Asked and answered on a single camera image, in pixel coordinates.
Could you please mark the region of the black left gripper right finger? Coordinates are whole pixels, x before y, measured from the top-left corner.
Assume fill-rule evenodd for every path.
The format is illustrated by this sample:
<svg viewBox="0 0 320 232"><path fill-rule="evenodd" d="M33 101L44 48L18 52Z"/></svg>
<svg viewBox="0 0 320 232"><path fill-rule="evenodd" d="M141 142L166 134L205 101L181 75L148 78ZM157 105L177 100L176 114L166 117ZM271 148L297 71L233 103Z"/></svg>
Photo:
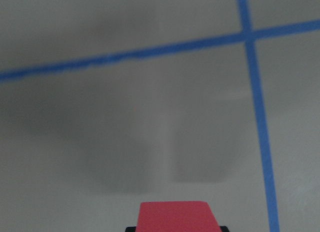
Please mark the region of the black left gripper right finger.
<svg viewBox="0 0 320 232"><path fill-rule="evenodd" d="M229 232L229 229L227 226L220 226L221 232Z"/></svg>

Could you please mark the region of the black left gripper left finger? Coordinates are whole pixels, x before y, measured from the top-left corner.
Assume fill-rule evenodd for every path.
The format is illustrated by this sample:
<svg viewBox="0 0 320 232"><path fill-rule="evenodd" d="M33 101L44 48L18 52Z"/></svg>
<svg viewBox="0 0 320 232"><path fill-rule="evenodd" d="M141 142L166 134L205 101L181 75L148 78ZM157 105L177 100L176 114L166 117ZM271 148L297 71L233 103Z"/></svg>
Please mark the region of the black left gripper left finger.
<svg viewBox="0 0 320 232"><path fill-rule="evenodd" d="M135 232L136 231L136 227L135 226L130 226L130 227L127 227L125 229L125 232Z"/></svg>

